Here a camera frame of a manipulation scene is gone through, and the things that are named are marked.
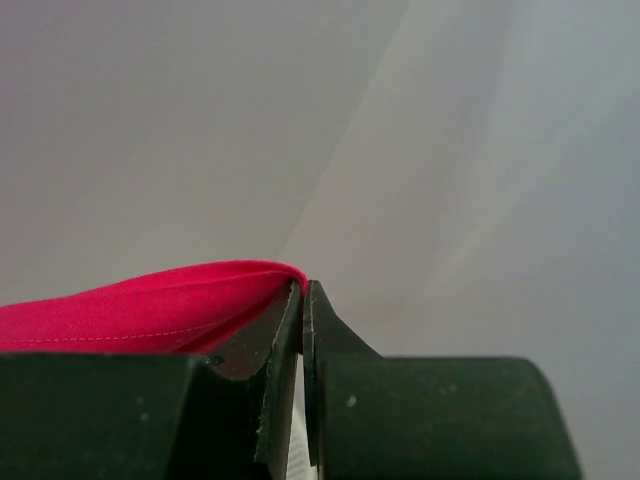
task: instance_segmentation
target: stitched seam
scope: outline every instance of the stitched seam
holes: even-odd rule
[[[194,330],[200,330],[203,328],[213,327],[218,322],[209,323],[207,325],[200,325],[199,327],[184,328],[182,330],[173,330],[171,332],[158,332],[158,333],[142,333],[139,335],[124,335],[115,337],[69,337],[69,338],[49,338],[44,340],[14,340],[10,342],[0,342],[5,345],[19,345],[25,343],[60,343],[60,342],[98,342],[102,340],[131,340],[133,338],[150,338],[150,337],[164,337],[169,335],[177,335],[179,333],[192,332]]]

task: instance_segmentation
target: gray wall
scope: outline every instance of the gray wall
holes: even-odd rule
[[[279,258],[383,353],[531,357],[640,478],[640,4],[407,5],[3,2],[0,302]]]

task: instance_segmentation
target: red cloth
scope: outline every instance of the red cloth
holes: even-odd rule
[[[0,308],[0,351],[204,353],[242,328],[291,266],[242,260],[177,268],[68,297]]]

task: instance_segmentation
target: red fabric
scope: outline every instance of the red fabric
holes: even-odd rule
[[[125,280],[0,308],[0,350],[204,353],[255,317],[294,267],[242,260]]]

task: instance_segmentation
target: white wall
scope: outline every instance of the white wall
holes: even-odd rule
[[[2,0],[0,304],[276,256],[407,5]]]
[[[640,478],[640,4],[414,2],[281,258],[387,354],[551,378]]]

